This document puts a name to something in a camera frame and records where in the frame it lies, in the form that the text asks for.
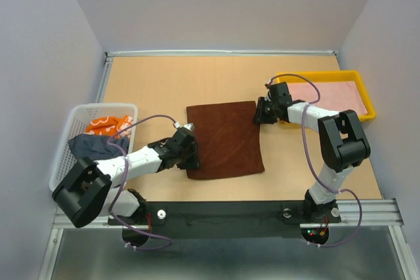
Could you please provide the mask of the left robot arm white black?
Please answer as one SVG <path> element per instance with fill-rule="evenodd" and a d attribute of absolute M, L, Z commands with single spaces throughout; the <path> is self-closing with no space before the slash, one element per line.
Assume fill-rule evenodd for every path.
<path fill-rule="evenodd" d="M 194 125 L 189 123 L 179 126 L 172 137 L 127 156 L 96 161 L 88 157 L 77 159 L 52 191 L 52 199 L 77 228 L 98 216 L 111 214 L 137 224 L 145 219 L 146 207 L 135 192 L 123 190 L 127 181 L 173 167 L 198 169 L 199 163 Z"/>

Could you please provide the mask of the brown towel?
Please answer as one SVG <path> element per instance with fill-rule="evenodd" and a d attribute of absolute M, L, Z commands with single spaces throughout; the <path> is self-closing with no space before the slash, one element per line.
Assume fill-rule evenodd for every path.
<path fill-rule="evenodd" d="M 206 104 L 186 108 L 195 126 L 200 167 L 187 171 L 191 180 L 235 178 L 265 171 L 260 126 L 253 123 L 254 101 Z"/>

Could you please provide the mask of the dark blue-grey towel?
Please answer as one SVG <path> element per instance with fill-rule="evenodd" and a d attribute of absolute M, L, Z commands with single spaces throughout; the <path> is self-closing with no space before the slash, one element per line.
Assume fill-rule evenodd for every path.
<path fill-rule="evenodd" d="M 113 159 L 123 154 L 108 145 L 109 136 L 80 134 L 68 141 L 68 146 L 76 159 L 88 157 L 92 161 Z"/>

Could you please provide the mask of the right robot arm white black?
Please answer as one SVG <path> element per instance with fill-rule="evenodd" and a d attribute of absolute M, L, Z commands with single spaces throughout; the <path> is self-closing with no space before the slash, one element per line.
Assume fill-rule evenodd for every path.
<path fill-rule="evenodd" d="M 317 221 L 331 213 L 336 196 L 342 192 L 349 174 L 371 153 L 370 144 L 358 115 L 353 110 L 332 111 L 315 106 L 321 99 L 319 89 L 311 102 L 294 100 L 285 82 L 265 84 L 268 92 L 260 97 L 253 119 L 255 124 L 275 124 L 278 121 L 300 124 L 304 154 L 315 183 L 306 191 L 302 214 L 305 220 Z M 318 133 L 324 164 L 316 173 L 308 150 L 306 129 Z"/>

